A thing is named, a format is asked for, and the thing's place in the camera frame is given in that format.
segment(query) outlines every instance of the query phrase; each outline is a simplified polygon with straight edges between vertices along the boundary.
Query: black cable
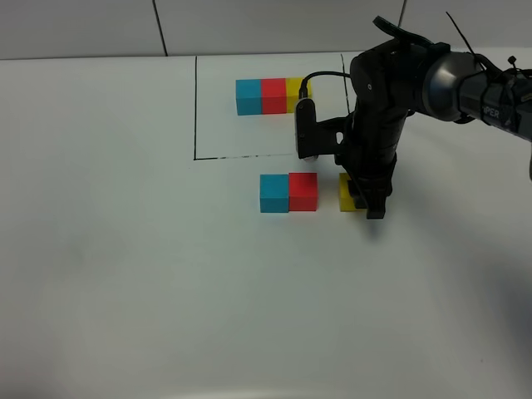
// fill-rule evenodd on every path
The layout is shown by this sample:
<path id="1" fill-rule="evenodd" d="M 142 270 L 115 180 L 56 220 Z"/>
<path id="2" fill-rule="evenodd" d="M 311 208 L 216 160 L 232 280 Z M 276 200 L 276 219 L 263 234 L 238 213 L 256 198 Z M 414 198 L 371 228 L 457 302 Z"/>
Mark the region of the black cable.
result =
<path id="1" fill-rule="evenodd" d="M 497 74 L 497 76 L 500 77 L 500 75 L 504 73 L 504 71 L 491 62 L 488 57 L 483 56 L 482 54 L 475 54 L 475 56 L 478 60 L 480 60 L 480 64 L 491 74 Z"/>
<path id="2" fill-rule="evenodd" d="M 508 58 L 508 63 L 513 67 L 512 72 L 514 73 L 514 76 L 517 76 L 517 66 L 515 66 L 516 62 L 517 58 L 515 58 L 514 56 Z"/>
<path id="3" fill-rule="evenodd" d="M 336 71 L 319 71 L 311 73 L 310 75 L 303 78 L 301 81 L 301 87 L 299 88 L 299 99 L 307 98 L 308 97 L 308 89 L 307 84 L 308 81 L 310 81 L 313 77 L 316 76 L 340 76 L 340 77 L 348 77 L 351 78 L 351 75 L 345 72 L 336 72 Z"/>
<path id="4" fill-rule="evenodd" d="M 527 79 L 532 77 L 532 69 L 519 69 L 519 72 L 521 72 Z"/>
<path id="5" fill-rule="evenodd" d="M 467 48 L 469 49 L 470 53 L 473 55 L 473 57 L 475 58 L 476 61 L 478 61 L 478 56 L 475 54 L 475 52 L 473 51 L 473 47 L 471 47 L 471 45 L 469 44 L 469 42 L 467 41 L 466 37 L 464 36 L 464 34 L 462 33 L 462 31 L 460 30 L 460 28 L 458 27 L 458 25 L 456 24 L 455 20 L 453 19 L 453 17 L 451 17 L 451 15 L 446 12 L 447 16 L 450 18 L 452 24 L 455 26 L 456 30 L 458 31 L 458 34 L 461 36 L 462 40 L 464 41 L 465 45 L 467 46 Z"/>

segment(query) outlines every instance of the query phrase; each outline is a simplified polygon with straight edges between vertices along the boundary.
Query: red cube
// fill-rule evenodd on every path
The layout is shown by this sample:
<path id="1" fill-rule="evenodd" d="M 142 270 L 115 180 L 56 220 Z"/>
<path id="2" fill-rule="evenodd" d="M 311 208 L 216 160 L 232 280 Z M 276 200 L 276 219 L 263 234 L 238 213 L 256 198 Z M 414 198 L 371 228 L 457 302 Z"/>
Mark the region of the red cube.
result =
<path id="1" fill-rule="evenodd" d="M 263 79 L 260 85 L 263 114 L 286 114 L 286 79 Z"/>
<path id="2" fill-rule="evenodd" d="M 290 173 L 288 175 L 288 209 L 315 212 L 318 209 L 318 175 Z"/>

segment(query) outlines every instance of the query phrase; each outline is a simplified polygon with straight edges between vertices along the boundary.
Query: grout line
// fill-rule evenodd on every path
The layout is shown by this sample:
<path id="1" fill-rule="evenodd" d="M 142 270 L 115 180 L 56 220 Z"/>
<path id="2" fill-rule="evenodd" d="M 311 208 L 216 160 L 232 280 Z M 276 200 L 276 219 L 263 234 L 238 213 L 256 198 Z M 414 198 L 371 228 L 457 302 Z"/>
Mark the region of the grout line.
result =
<path id="1" fill-rule="evenodd" d="M 342 71 L 343 73 L 346 73 L 346 65 L 343 62 L 343 54 L 340 53 L 340 57 L 342 58 Z M 343 88 L 346 90 L 346 103 L 347 103 L 347 113 L 351 113 L 351 107 L 349 106 L 349 95 L 347 94 L 347 78 L 343 77 Z"/>
<path id="2" fill-rule="evenodd" d="M 195 58 L 194 73 L 194 160 L 196 158 L 196 143 L 198 137 L 198 56 Z"/>
<path id="3" fill-rule="evenodd" d="M 246 158 L 262 158 L 265 156 L 287 156 L 293 154 L 264 154 L 264 155 L 237 155 L 237 156 L 211 156 L 208 158 L 195 158 L 194 160 L 242 160 Z"/>
<path id="4" fill-rule="evenodd" d="M 407 3 L 408 3 L 408 0 L 404 0 L 403 3 L 402 3 L 401 15 L 399 16 L 399 23 L 397 24 L 398 27 L 401 27 L 401 25 L 402 25 L 402 19 L 405 16 L 406 4 Z"/>
<path id="5" fill-rule="evenodd" d="M 151 0 L 151 2 L 153 4 L 153 11 L 155 12 L 155 18 L 157 18 L 157 27 L 159 27 L 160 40 L 163 43 L 163 49 L 165 50 L 165 57 L 167 57 L 168 52 L 166 51 L 165 35 L 163 34 L 163 28 L 160 25 L 159 11 L 157 10 L 157 4 L 155 4 L 155 0 Z"/>

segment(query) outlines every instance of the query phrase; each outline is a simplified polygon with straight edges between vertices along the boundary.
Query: row of blocks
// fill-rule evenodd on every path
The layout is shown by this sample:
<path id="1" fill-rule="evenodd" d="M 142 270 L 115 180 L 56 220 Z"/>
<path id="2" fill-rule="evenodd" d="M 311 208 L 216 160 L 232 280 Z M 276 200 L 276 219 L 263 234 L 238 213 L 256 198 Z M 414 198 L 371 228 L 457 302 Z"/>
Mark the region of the row of blocks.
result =
<path id="1" fill-rule="evenodd" d="M 236 81 L 236 109 L 240 116 L 293 113 L 302 77 Z M 312 87 L 307 84 L 308 96 Z"/>
<path id="2" fill-rule="evenodd" d="M 347 173 L 339 179 L 340 211 L 353 212 L 357 209 L 349 193 Z M 289 211 L 314 212 L 318 209 L 318 175 L 316 173 L 290 173 L 288 175 L 260 176 L 260 211 L 267 214 L 281 214 Z"/>

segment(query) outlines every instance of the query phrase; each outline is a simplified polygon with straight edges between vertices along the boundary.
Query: white tabletop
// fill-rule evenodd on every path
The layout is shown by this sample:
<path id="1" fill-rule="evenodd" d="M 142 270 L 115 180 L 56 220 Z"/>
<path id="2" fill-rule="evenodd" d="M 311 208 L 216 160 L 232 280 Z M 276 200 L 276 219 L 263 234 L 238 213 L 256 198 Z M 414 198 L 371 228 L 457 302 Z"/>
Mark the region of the white tabletop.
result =
<path id="1" fill-rule="evenodd" d="M 253 59 L 257 78 L 342 67 L 200 57 L 198 93 Z M 239 129 L 227 79 L 210 93 L 227 120 L 198 96 L 195 127 L 192 57 L 0 62 L 0 392 L 529 397 L 530 145 L 413 116 L 387 217 L 370 222 L 339 212 L 331 157 L 194 160 L 202 126 Z M 344 116 L 342 84 L 315 86 Z M 293 126 L 254 119 L 273 137 Z M 259 175 L 298 170 L 318 172 L 318 212 L 260 214 Z"/>

